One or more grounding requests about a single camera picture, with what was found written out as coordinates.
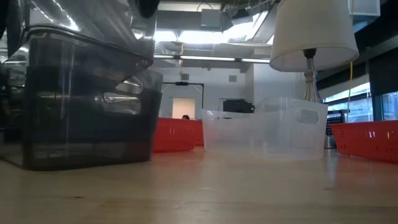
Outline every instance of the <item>doorway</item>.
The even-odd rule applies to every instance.
[[[195,105],[193,98],[173,98],[172,117],[181,119],[183,115],[188,115],[190,119],[195,119]]]

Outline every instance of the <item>table surface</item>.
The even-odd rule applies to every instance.
[[[200,149],[59,172],[0,162],[0,223],[398,223],[398,164]]]

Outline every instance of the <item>red plastic basket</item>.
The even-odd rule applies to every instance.
[[[398,162],[398,121],[330,126],[340,154]]]
[[[195,147],[197,121],[159,118],[155,132],[154,152],[181,152]]]
[[[204,146],[205,142],[203,140],[203,124],[201,121],[196,121],[195,123],[196,135],[197,135],[197,143],[196,146]]]

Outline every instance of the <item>white lampshade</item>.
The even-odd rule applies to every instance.
[[[281,72],[307,71],[303,51],[317,49],[314,70],[358,58],[347,0],[282,0],[277,11],[270,66]]]

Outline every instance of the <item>wall vent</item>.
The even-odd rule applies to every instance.
[[[181,74],[181,81],[189,81],[189,74]]]
[[[236,75],[229,76],[229,82],[237,82],[237,81],[238,81],[238,76]]]

